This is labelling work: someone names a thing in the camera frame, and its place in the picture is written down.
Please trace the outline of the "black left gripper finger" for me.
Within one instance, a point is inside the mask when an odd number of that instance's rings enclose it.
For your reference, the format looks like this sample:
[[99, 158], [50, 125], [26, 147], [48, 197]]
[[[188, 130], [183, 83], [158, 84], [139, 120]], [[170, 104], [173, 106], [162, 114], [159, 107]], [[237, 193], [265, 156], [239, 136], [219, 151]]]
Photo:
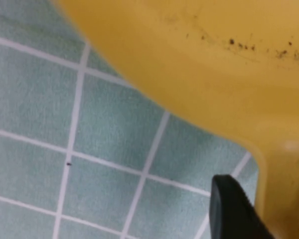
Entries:
[[212, 178], [209, 223], [212, 239], [273, 238], [238, 181], [228, 174]]

